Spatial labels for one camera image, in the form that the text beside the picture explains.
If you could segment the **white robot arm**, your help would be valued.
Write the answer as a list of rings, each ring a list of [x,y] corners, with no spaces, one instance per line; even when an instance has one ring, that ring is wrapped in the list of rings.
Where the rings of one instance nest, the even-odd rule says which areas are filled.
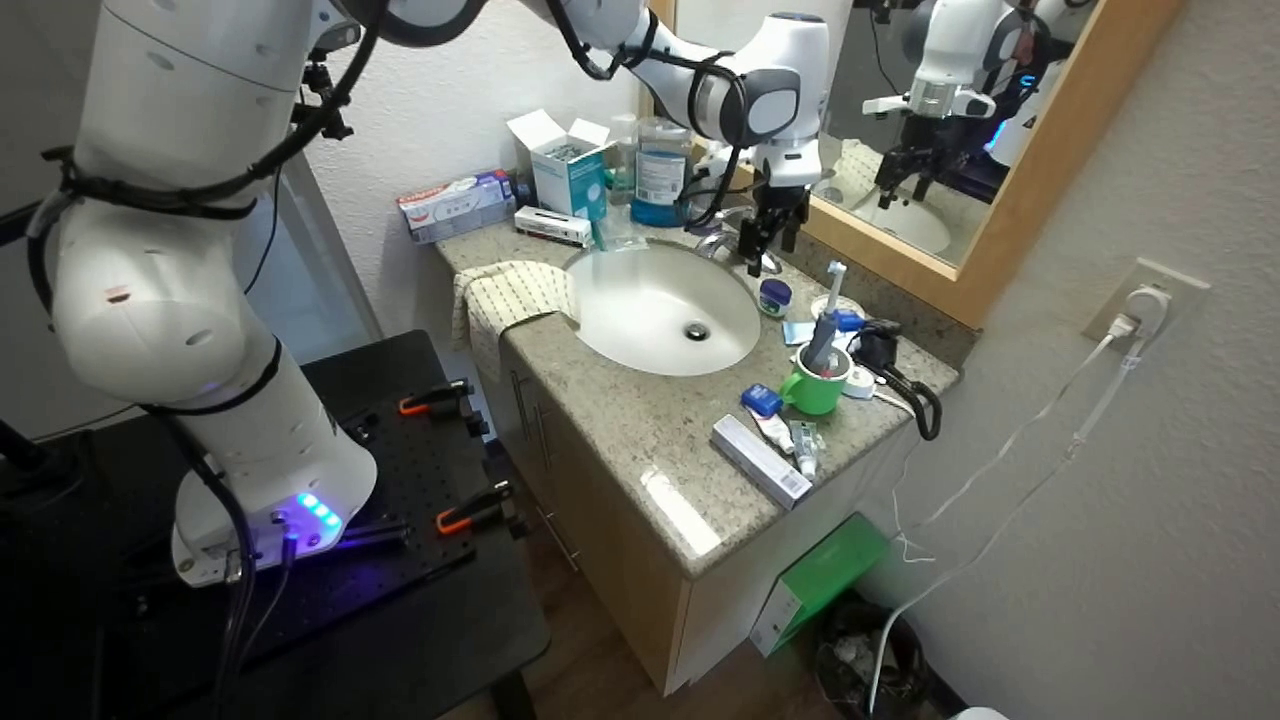
[[[26,234],[70,378],[166,421],[194,453],[174,494],[173,570],[193,587],[241,586],[337,549],[374,494],[374,460],[323,410],[255,320],[232,269],[263,181],[338,130],[330,79],[300,103],[303,63],[337,31],[367,48],[440,48],[486,0],[105,0],[79,131]],[[772,14],[740,48],[674,37],[643,0],[524,0],[570,62],[646,85],[705,139],[765,161],[745,252],[806,219],[833,88],[833,29]]]

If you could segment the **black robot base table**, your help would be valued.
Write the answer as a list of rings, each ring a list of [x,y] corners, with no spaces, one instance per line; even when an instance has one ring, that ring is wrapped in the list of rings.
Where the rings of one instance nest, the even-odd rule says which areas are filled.
[[[418,334],[316,362],[323,406],[378,460],[373,509],[329,555],[259,576],[255,640],[219,664],[232,598],[166,570],[185,460],[146,421],[58,436],[79,480],[3,509],[0,720],[440,720],[493,696],[531,720],[524,668],[549,625],[518,539],[436,516],[493,488],[469,414],[409,421],[398,400],[455,385]]]

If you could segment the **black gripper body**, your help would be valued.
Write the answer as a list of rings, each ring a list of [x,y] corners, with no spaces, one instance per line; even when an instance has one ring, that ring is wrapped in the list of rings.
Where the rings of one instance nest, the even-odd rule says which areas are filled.
[[[750,157],[750,169],[755,169],[755,188],[750,188],[755,214],[749,216],[745,228],[755,228],[768,252],[772,228],[806,223],[806,198],[823,177],[821,143],[817,139],[758,143]]]

